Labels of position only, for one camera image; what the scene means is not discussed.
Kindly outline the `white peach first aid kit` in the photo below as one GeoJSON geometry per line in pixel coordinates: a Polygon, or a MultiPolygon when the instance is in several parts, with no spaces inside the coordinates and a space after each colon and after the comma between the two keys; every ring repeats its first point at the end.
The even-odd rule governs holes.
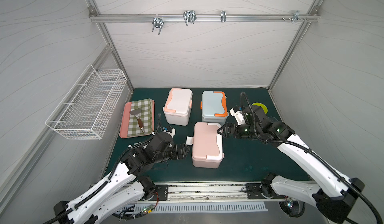
{"type": "Polygon", "coordinates": [[[190,89],[172,88],[163,107],[168,124],[187,126],[193,105],[190,89]]]}

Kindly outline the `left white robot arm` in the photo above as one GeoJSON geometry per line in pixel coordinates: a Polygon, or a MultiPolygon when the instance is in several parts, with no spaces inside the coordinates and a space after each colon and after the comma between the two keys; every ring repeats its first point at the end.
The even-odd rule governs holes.
{"type": "Polygon", "coordinates": [[[155,164],[185,159],[190,151],[184,143],[175,144],[173,136],[159,132],[124,150],[110,173],[76,199],[57,203],[56,216],[47,222],[97,224],[130,203],[150,200],[156,185],[145,173],[155,164]]]}

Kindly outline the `blue orange first aid kit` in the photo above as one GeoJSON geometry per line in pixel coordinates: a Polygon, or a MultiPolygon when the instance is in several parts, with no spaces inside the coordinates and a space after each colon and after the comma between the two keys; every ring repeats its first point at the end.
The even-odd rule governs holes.
{"type": "Polygon", "coordinates": [[[223,126],[229,116],[226,98],[222,91],[204,91],[201,101],[202,122],[223,126]]]}

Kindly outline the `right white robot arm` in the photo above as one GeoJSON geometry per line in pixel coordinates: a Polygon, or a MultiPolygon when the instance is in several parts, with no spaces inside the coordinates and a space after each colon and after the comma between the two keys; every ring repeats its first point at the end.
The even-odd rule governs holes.
{"type": "Polygon", "coordinates": [[[287,124],[269,118],[262,107],[234,107],[230,114],[235,123],[225,123],[217,130],[224,138],[257,140],[277,148],[291,158],[314,181],[313,184],[293,181],[268,174],[258,192],[266,199],[285,196],[316,207],[328,220],[342,224],[348,218],[357,199],[372,211],[378,224],[383,223],[374,205],[363,195],[365,184],[349,178],[328,164],[310,149],[287,124]]]}

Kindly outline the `pink first aid kit box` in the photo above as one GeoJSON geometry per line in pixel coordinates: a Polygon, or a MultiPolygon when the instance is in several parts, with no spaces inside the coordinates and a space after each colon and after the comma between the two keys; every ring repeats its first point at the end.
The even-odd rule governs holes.
{"type": "Polygon", "coordinates": [[[194,167],[217,169],[225,158],[223,137],[217,133],[222,126],[218,123],[197,122],[194,136],[187,137],[186,144],[192,146],[194,167]]]}

